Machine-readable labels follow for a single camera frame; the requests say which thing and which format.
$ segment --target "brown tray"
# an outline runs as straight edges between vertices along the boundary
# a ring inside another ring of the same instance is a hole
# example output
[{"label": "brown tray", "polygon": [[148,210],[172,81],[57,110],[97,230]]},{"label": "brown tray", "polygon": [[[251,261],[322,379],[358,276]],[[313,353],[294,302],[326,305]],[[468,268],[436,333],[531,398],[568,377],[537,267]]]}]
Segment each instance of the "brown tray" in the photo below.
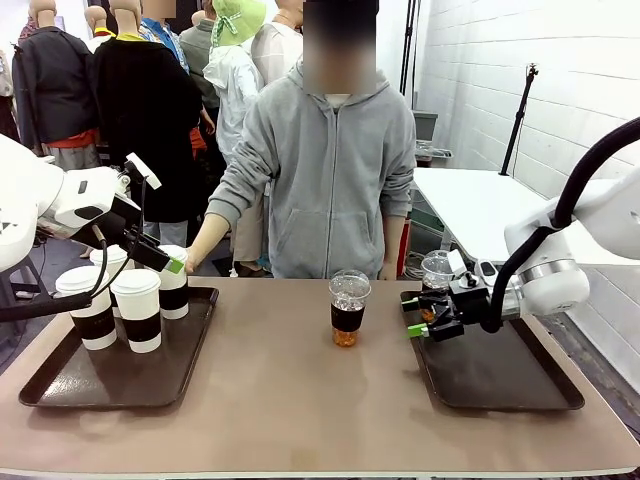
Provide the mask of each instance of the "brown tray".
[{"label": "brown tray", "polygon": [[[402,301],[420,292],[402,292]],[[404,312],[407,326],[424,323]],[[479,325],[443,342],[411,339],[427,387],[453,408],[503,412],[578,410],[584,397],[524,320],[506,322],[496,334]]]},{"label": "brown tray", "polygon": [[118,341],[90,352],[75,328],[20,392],[30,407],[118,410],[166,407],[184,395],[207,334],[218,290],[189,288],[189,314],[162,322],[162,345],[137,354],[116,319]]}]

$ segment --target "blue shirt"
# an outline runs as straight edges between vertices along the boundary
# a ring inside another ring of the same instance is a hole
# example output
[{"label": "blue shirt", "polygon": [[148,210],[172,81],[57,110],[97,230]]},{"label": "blue shirt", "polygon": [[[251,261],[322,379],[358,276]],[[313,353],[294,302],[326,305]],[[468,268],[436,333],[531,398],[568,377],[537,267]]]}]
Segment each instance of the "blue shirt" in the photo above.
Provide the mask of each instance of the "blue shirt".
[{"label": "blue shirt", "polygon": [[140,25],[140,36],[149,42],[162,43],[173,52],[182,68],[189,73],[189,65],[182,47],[180,47],[180,39],[178,35],[171,31],[168,23],[162,26],[160,22],[150,18],[143,18]]}]

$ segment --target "hoodie zipper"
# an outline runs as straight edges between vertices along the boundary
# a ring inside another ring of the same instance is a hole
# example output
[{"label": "hoodie zipper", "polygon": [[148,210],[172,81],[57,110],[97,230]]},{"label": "hoodie zipper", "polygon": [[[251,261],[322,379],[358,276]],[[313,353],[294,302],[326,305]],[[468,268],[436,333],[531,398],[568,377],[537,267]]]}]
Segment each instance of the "hoodie zipper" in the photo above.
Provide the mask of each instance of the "hoodie zipper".
[{"label": "hoodie zipper", "polygon": [[329,202],[329,235],[327,238],[327,256],[325,258],[324,264],[324,278],[327,278],[329,276],[329,250],[331,249],[331,230],[333,225],[333,191],[336,183],[336,166],[338,164],[338,121],[340,120],[340,108],[338,109],[337,113],[332,108],[331,114],[333,115],[333,118],[335,120],[336,136],[334,138],[333,148],[333,175],[331,178],[331,195]]}]

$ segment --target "white paper coffee cup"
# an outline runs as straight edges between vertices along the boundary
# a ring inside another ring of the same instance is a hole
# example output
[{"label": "white paper coffee cup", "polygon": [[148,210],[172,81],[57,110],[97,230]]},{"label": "white paper coffee cup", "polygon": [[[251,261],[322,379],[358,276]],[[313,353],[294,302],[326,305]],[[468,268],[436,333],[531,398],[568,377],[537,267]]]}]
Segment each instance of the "white paper coffee cup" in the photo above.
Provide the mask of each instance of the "white paper coffee cup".
[{"label": "white paper coffee cup", "polygon": [[[187,262],[187,250],[176,245],[161,245],[160,250],[182,263]],[[178,273],[163,270],[160,275],[160,311],[167,320],[177,320],[189,313],[189,289],[187,272],[182,268]]]},{"label": "white paper coffee cup", "polygon": [[158,289],[160,277],[146,270],[125,270],[111,284],[131,350],[147,353],[162,343]]},{"label": "white paper coffee cup", "polygon": [[[60,275],[56,280],[56,290],[63,297],[88,292],[95,286],[99,276],[99,267],[74,268]],[[108,281],[109,274],[105,272],[100,288]],[[87,350],[102,350],[118,338],[108,290],[94,298],[90,307],[71,312],[71,318]]]},{"label": "white paper coffee cup", "polygon": [[[91,263],[94,265],[101,267],[102,266],[102,250],[93,250],[89,255],[89,259]],[[109,276],[113,278],[113,276],[118,273],[120,267],[127,259],[127,252],[125,252],[118,245],[111,245],[107,248],[107,272]],[[127,266],[124,267],[124,270],[133,270],[135,265],[133,260],[129,260],[127,262]],[[118,309],[118,304],[116,303],[116,297],[113,295],[113,292],[109,292],[111,295],[111,306],[113,307],[113,316],[120,318],[120,310]]]}]

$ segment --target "green hat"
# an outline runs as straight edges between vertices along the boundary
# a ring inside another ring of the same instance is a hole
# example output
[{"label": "green hat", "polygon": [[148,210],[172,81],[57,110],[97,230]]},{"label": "green hat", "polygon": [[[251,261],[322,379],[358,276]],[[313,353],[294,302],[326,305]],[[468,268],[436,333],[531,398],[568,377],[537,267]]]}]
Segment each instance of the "green hat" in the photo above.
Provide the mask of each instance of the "green hat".
[{"label": "green hat", "polygon": [[264,23],[267,6],[262,0],[213,0],[218,15],[211,34],[214,47],[240,45]]}]

